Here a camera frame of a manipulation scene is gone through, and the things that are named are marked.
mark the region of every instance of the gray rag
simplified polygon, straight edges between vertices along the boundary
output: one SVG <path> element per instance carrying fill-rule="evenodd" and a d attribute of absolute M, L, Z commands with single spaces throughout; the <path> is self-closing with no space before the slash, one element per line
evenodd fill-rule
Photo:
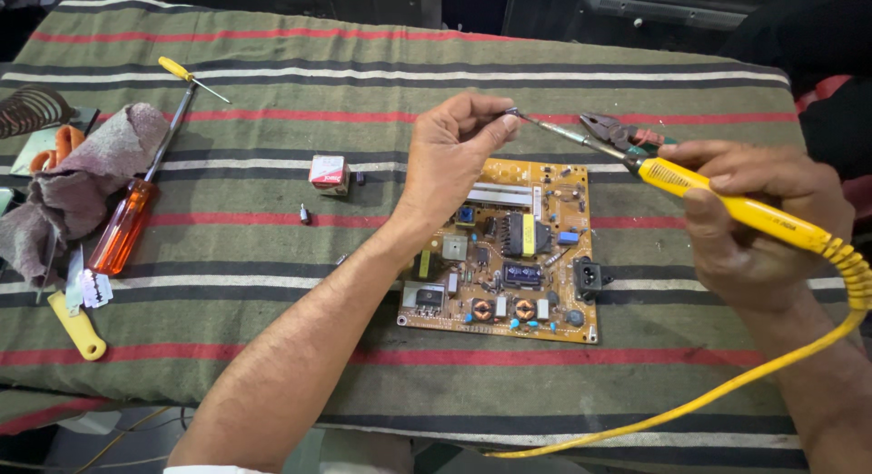
<path fill-rule="evenodd" d="M 51 225 L 60 234 L 56 254 L 67 241 L 93 231 L 106 215 L 106 197 L 148 169 L 168 130 L 151 105 L 128 105 L 57 167 L 38 171 L 27 202 L 0 218 L 0 257 L 31 285 L 42 284 L 46 268 L 40 259 Z"/>

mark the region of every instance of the forearm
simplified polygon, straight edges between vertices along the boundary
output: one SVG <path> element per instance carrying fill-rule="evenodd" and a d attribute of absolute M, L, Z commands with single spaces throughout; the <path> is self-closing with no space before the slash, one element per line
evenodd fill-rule
<path fill-rule="evenodd" d="M 834 328 L 811 291 L 783 312 L 737 309 L 767 359 Z M 812 469 L 866 472 L 872 463 L 872 364 L 845 340 L 775 374 Z"/>
<path fill-rule="evenodd" d="M 230 363 L 197 410 L 169 465 L 275 471 L 320 414 L 360 336 L 429 237 L 391 219 Z"/>

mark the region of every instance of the orange screwdriver handle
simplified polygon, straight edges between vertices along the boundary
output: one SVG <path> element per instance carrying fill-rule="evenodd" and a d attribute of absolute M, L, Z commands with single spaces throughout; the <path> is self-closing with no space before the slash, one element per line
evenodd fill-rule
<path fill-rule="evenodd" d="M 118 204 L 103 237 L 88 259 L 91 271 L 103 275 L 117 275 L 121 271 L 136 237 L 147 222 L 148 202 L 157 192 L 157 186 L 138 178 L 127 185 L 127 196 Z"/>

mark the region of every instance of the table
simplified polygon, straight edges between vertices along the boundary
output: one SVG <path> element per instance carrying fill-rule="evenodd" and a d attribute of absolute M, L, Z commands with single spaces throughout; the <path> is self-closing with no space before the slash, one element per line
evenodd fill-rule
<path fill-rule="evenodd" d="M 198 403 L 246 342 L 386 220 L 415 115 L 463 88 L 513 97 L 561 124 L 597 111 L 683 140 L 802 148 L 788 80 L 765 67 L 153 0 L 63 1 L 0 80 L 0 95 L 39 82 L 73 105 L 110 113 L 147 101 L 171 114 L 185 84 L 158 66 L 162 55 L 233 104 L 200 91 L 176 134 L 115 300 L 89 312 L 110 346 L 103 359 L 84 362 L 14 272 L 0 280 L 0 382 L 28 388 L 0 392 L 0 431 L 137 401 Z M 0 166 L 24 140 L 0 142 Z M 306 180 L 313 154 L 346 156 L 367 184 L 345 198 L 319 195 Z M 738 318 L 694 278 L 679 199 L 535 128 L 498 156 L 588 166 L 594 259 L 616 279 L 599 301 L 602 343 L 400 327 L 392 292 L 319 423 L 467 445 L 550 444 L 669 410 L 760 362 Z M 25 182 L 0 175 L 0 185 Z M 301 202 L 311 226 L 299 223 Z M 843 290 L 817 283 L 841 317 Z M 567 454 L 646 472 L 806 468 L 767 380 Z"/>

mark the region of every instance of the power supply board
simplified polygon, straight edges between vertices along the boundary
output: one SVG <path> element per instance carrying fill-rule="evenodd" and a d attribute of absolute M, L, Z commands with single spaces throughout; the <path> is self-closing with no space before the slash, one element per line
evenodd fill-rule
<path fill-rule="evenodd" d="M 598 343 L 589 201 L 583 165 L 487 159 L 400 275 L 397 324 Z"/>

